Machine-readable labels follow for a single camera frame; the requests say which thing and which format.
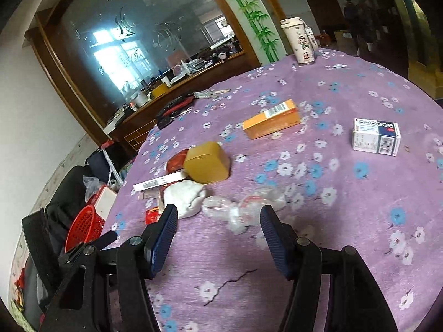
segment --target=red plastic basket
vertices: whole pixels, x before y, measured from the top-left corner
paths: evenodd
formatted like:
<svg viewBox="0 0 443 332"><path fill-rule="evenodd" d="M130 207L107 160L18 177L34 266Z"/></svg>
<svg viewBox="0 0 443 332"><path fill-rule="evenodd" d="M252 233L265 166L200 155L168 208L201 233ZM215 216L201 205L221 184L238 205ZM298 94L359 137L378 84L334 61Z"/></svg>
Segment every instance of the red plastic basket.
<svg viewBox="0 0 443 332"><path fill-rule="evenodd" d="M75 218L66 238L65 252L68 252L81 242L91 242L100 237L105 226L105 220L96 212L95 207L88 204Z"/></svg>

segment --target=floral tablecloth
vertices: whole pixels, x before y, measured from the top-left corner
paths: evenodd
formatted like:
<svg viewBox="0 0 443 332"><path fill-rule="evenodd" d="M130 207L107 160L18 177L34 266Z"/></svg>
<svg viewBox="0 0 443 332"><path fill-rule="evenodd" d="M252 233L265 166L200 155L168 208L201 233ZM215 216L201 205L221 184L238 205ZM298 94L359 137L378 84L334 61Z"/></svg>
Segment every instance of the floral tablecloth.
<svg viewBox="0 0 443 332"><path fill-rule="evenodd" d="M333 68L345 64L345 68ZM418 87L383 66L333 50L314 65L293 56L213 86L231 91L197 100L192 111L154 128L106 221L123 240L145 228L132 185L165 173L184 148L217 141L229 179L210 194L239 202L260 186L284 190L279 212L318 246L357 248L400 331L419 322L443 285L443 111ZM302 124L249 140L242 121L291 98ZM354 118L397 122L397 157L353 151ZM315 330L323 330L327 278ZM259 227L240 235L202 213L179 221L165 268L148 282L164 331L277 331L291 282L275 269Z"/></svg>

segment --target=white medicine box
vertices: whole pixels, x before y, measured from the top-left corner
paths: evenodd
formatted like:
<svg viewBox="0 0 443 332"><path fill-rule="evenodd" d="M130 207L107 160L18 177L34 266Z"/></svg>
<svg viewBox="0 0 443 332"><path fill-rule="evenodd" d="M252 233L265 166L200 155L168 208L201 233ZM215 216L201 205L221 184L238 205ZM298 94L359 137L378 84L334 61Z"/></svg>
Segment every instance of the white medicine box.
<svg viewBox="0 0 443 332"><path fill-rule="evenodd" d="M354 119L352 148L356 151L396 156L400 140L398 123L365 118Z"/></svg>

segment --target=yellow plastic container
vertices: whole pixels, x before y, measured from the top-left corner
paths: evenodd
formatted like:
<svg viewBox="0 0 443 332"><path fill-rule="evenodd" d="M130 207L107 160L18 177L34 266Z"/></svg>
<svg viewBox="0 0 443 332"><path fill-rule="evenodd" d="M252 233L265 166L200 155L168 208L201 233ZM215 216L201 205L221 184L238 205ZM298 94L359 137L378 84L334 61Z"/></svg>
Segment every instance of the yellow plastic container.
<svg viewBox="0 0 443 332"><path fill-rule="evenodd" d="M155 98L157 98L163 95L168 90L169 90L168 86L166 86L166 84L163 82L160 86L154 88L151 93Z"/></svg>
<svg viewBox="0 0 443 332"><path fill-rule="evenodd" d="M229 177L231 162L216 142L206 142L189 149L183 168L195 182L209 184Z"/></svg>

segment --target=barcode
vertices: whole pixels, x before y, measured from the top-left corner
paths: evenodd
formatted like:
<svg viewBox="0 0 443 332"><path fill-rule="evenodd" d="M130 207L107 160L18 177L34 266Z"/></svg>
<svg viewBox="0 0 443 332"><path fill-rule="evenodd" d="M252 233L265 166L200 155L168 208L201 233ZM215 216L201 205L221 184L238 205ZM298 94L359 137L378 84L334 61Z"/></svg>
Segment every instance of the barcode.
<svg viewBox="0 0 443 332"><path fill-rule="evenodd" d="M264 115L266 116L266 118L270 118L286 110L288 110L287 105L286 103L282 102L281 104L276 105L273 108L270 108L269 110L266 110L264 112Z"/></svg>
<svg viewBox="0 0 443 332"><path fill-rule="evenodd" d="M155 186L158 186L158 185L160 185L160 182L152 181L152 182L144 183L143 184L143 188L146 189L146 188L151 188L151 187L155 187Z"/></svg>
<svg viewBox="0 0 443 332"><path fill-rule="evenodd" d="M380 147L378 153L382 155L392 155L395 138L380 136Z"/></svg>

